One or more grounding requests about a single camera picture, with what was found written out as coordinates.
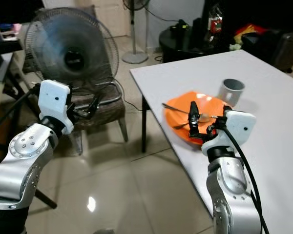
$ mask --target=tiled floor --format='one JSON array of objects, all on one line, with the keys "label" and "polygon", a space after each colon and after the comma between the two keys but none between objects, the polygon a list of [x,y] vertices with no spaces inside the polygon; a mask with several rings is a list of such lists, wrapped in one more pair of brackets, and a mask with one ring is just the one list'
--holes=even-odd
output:
[{"label": "tiled floor", "polygon": [[[116,38],[120,56],[129,38]],[[117,79],[126,100],[141,109],[141,94],[129,69],[153,65],[120,61]],[[35,80],[33,75],[28,80]],[[147,115],[147,152],[141,153],[141,112],[126,104],[129,142],[117,122],[84,134],[85,152],[76,156],[62,138],[54,159],[44,168],[39,189],[58,203],[50,210],[34,198],[26,222],[29,234],[93,234],[113,228],[116,234],[212,234],[212,222],[170,149],[153,114]]]}]

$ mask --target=standing fan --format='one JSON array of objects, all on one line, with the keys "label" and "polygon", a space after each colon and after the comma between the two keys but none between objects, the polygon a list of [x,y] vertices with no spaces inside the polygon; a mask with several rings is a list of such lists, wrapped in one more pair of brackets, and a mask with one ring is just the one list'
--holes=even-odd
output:
[{"label": "standing fan", "polygon": [[123,0],[124,6],[130,10],[130,24],[132,37],[132,51],[126,52],[122,60],[126,63],[139,64],[148,59],[144,52],[137,52],[136,50],[136,34],[135,34],[135,11],[144,8],[150,0]]},{"label": "standing fan", "polygon": [[41,79],[71,85],[73,94],[95,94],[115,77],[116,43],[95,17],[75,8],[43,10],[31,22],[25,51]]}]

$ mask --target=chair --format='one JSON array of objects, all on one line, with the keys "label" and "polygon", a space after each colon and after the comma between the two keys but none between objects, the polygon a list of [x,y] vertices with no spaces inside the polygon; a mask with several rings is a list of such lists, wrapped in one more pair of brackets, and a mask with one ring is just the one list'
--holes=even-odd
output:
[{"label": "chair", "polygon": [[[94,5],[79,9],[94,17],[96,16]],[[37,67],[33,65],[34,63],[32,63],[32,61],[33,56],[26,53],[23,68],[24,73],[38,71]],[[108,68],[104,72],[106,74],[111,74],[111,70]],[[99,109],[91,119],[81,119],[78,121],[74,125],[74,132],[69,136],[79,155],[83,153],[82,131],[92,126],[103,125],[117,120],[120,125],[124,141],[128,141],[125,121],[125,105],[122,100],[122,92],[120,91],[118,84],[114,82],[114,78],[111,78],[111,76],[107,75],[106,78],[102,80],[102,82],[108,83],[109,85],[102,90],[103,97],[100,101]],[[87,105],[92,101],[93,96],[94,95],[72,96],[71,101],[76,104],[76,108],[82,109],[87,107]]]}]

